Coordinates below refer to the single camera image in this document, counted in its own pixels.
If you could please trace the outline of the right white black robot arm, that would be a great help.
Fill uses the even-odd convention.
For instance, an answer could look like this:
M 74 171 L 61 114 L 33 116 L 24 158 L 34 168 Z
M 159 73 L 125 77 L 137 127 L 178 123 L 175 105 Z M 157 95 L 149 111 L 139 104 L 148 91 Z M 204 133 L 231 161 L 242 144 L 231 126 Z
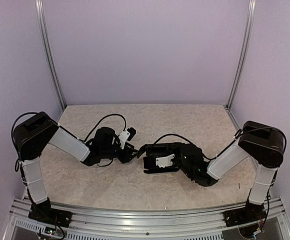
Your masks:
M 210 187 L 243 160 L 249 157 L 256 160 L 258 169 L 249 204 L 240 211 L 242 220 L 251 222 L 260 213 L 259 206 L 266 200 L 286 148 L 287 137 L 280 129 L 250 120 L 235 134 L 234 140 L 209 161 L 205 161 L 201 148 L 192 143 L 183 145 L 179 167 L 191 181 Z

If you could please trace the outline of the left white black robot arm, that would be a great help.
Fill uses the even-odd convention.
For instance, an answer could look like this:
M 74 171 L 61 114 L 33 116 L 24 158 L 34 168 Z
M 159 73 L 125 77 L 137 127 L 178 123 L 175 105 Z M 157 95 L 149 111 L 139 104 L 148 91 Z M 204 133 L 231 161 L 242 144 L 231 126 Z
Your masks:
M 125 126 L 121 133 L 110 127 L 96 125 L 90 133 L 80 139 L 47 113 L 26 112 L 20 115 L 11 128 L 11 140 L 16 150 L 15 170 L 21 172 L 30 201 L 36 206 L 34 212 L 42 221 L 48 223 L 55 217 L 49 207 L 40 159 L 47 146 L 71 156 L 81 164 L 92 167 L 100 166 L 102 160 L 112 162 L 118 159 L 122 164 L 130 162 L 137 154 L 137 149 L 130 144 L 137 131 Z

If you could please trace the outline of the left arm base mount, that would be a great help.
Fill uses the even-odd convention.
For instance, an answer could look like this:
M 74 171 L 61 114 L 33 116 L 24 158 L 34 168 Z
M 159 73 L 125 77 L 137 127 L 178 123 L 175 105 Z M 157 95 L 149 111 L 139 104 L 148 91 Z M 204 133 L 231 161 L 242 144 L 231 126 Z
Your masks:
M 42 203 L 32 203 L 28 218 L 57 227 L 68 228 L 72 212 L 51 207 L 49 198 Z

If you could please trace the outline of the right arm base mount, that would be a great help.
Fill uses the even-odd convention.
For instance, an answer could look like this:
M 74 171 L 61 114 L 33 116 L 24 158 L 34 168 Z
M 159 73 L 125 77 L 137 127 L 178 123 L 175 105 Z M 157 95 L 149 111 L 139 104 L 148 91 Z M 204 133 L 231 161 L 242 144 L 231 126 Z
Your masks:
M 264 220 L 267 214 L 263 203 L 257 205 L 250 203 L 249 200 L 247 200 L 244 207 L 227 210 L 223 215 L 226 227 L 233 227 L 259 221 L 260 219 Z

